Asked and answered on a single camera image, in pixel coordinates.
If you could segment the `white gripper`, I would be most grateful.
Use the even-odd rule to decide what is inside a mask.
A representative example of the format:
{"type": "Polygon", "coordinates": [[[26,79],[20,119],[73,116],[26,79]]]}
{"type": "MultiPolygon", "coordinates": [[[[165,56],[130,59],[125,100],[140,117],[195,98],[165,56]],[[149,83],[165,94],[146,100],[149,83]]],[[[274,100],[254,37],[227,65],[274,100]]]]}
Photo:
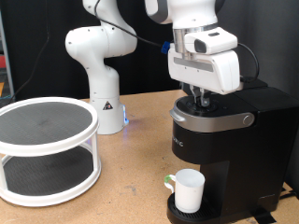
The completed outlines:
{"type": "Polygon", "coordinates": [[[191,85],[194,102],[202,107],[209,106],[210,91],[228,94],[240,86],[239,61],[233,50],[213,55],[196,54],[194,59],[187,60],[171,48],[168,70],[174,80],[191,85]]]}

